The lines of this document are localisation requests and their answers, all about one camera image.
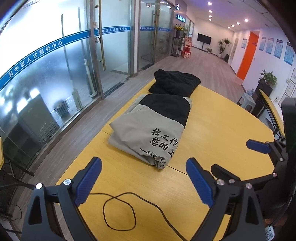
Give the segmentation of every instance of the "orange door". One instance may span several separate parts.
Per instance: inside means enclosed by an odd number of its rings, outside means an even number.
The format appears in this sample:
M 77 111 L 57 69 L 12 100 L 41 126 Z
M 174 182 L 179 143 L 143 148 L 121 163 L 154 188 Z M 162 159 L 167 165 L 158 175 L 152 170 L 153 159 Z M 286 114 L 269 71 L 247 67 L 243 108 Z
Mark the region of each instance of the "orange door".
M 241 66 L 239 67 L 239 70 L 237 72 L 237 77 L 241 78 L 242 80 L 245 79 L 247 72 L 249 71 L 249 68 L 251 66 L 256 51 L 258 39 L 259 36 L 250 32 L 249 42 L 246 47 L 246 51 L 244 53 Z

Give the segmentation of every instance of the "yellow table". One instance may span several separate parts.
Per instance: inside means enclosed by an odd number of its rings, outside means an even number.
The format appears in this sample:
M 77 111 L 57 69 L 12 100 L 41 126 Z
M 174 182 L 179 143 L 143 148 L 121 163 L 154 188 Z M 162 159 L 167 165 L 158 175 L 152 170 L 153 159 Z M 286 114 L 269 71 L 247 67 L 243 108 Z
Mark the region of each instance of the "yellow table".
M 112 119 L 122 114 L 137 96 L 148 93 L 153 82 L 137 93 Z M 217 163 L 232 171 L 241 179 L 269 174 L 273 165 L 268 156 L 248 150 L 246 141 L 273 141 L 273 134 L 263 123 L 235 103 L 219 94 L 199 86 L 191 96 L 193 107 L 183 136 L 169 165 L 156 169 L 135 157 L 109 145 L 107 140 L 112 129 L 107 123 L 67 169 L 60 184 L 83 169 L 93 156 L 102 159 L 102 172 L 92 192 L 118 195 L 135 192 L 162 208 L 168 220 L 188 240 L 203 221 L 208 206 L 196 193 L 185 171 L 185 162 L 196 157 L 205 169 Z M 89 196 L 79 207 L 86 223 L 100 241 L 179 241 L 181 240 L 166 224 L 160 212 L 137 197 L 126 195 L 137 216 L 137 227 L 129 232 L 109 229 L 102 214 L 106 196 Z M 112 200 L 106 205 L 108 223 L 117 229 L 133 226 L 130 207 Z M 225 215 L 215 240 L 223 236 L 229 216 Z
M 279 113 L 276 110 L 274 104 L 272 103 L 271 99 L 262 90 L 259 89 L 259 91 L 264 99 L 266 107 L 270 110 L 270 112 L 272 114 L 271 118 L 274 119 L 277 129 L 280 132 L 280 135 L 282 135 L 283 137 L 286 137 L 285 131 L 284 131 L 284 123 L 281 120 L 281 117 L 279 116 Z

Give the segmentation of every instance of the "stool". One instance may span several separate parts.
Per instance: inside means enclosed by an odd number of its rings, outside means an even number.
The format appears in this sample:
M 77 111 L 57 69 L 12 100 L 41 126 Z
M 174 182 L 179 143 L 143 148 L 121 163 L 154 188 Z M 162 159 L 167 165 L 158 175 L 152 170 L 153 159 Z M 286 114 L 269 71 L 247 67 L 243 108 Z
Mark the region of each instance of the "stool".
M 243 107 L 245 110 L 247 110 L 248 112 L 252 113 L 256 103 L 253 100 L 253 98 L 251 96 L 249 96 L 246 93 L 243 93 L 243 95 L 240 97 L 239 101 L 237 102 L 237 104 L 241 107 Z

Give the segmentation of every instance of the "qr code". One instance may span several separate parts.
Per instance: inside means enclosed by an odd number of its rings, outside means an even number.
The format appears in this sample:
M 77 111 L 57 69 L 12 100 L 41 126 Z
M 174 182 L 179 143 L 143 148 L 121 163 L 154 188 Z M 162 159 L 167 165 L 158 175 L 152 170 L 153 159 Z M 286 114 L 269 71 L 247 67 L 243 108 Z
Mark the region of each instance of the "qr code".
M 265 240 L 271 241 L 274 238 L 274 229 L 272 226 L 265 229 Z

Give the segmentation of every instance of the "folded jacket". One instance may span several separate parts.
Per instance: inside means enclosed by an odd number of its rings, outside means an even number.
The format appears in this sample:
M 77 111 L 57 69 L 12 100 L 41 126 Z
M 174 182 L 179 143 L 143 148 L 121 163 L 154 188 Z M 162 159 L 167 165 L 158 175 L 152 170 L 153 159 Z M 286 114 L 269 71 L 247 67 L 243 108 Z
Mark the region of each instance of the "folded jacket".
M 201 83 L 193 74 L 179 71 L 164 71 L 159 69 L 154 73 L 156 82 L 149 89 L 154 94 L 171 94 L 190 97 L 194 89 Z
M 174 155 L 192 106 L 190 98 L 168 94 L 141 95 L 111 124 L 108 142 L 163 169 Z

